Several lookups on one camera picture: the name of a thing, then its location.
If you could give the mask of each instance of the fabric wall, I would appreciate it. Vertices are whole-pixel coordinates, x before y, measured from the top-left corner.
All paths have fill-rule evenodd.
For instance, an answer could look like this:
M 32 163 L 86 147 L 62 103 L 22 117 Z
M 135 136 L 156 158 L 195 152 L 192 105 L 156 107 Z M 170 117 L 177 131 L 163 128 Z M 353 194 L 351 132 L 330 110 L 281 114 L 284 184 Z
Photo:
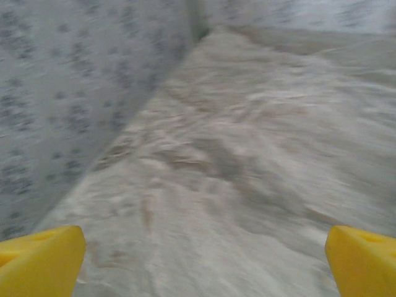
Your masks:
M 192 46 L 184 0 L 0 0 L 0 239 L 70 190 Z
M 215 24 L 396 35 L 396 0 L 204 0 Z

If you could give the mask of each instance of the yellow tip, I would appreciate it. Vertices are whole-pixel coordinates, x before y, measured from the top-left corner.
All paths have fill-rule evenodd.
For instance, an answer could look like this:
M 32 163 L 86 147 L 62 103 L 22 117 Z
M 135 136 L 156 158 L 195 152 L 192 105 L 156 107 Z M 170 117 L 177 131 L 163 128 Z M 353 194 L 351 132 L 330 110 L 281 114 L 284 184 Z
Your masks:
M 78 226 L 0 243 L 2 297 L 71 297 L 85 254 Z
M 396 239 L 334 226 L 326 255 L 341 297 L 396 296 Z

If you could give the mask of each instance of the speckled surface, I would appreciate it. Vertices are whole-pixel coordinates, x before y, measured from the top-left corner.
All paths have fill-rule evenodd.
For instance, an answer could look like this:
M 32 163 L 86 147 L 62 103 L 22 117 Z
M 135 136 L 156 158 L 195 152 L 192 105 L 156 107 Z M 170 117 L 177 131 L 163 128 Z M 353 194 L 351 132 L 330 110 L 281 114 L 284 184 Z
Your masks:
M 330 225 L 396 234 L 396 62 L 239 32 L 211 33 L 38 227 L 83 228 L 76 296 L 337 296 Z

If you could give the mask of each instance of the yellow plastic object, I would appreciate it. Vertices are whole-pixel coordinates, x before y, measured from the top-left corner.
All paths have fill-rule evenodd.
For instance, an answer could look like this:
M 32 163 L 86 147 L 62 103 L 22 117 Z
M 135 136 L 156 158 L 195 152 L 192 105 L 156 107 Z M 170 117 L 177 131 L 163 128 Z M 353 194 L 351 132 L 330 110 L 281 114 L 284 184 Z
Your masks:
M 85 254 L 78 226 L 0 243 L 1 297 L 71 297 Z
M 326 255 L 341 297 L 396 297 L 396 239 L 334 226 Z

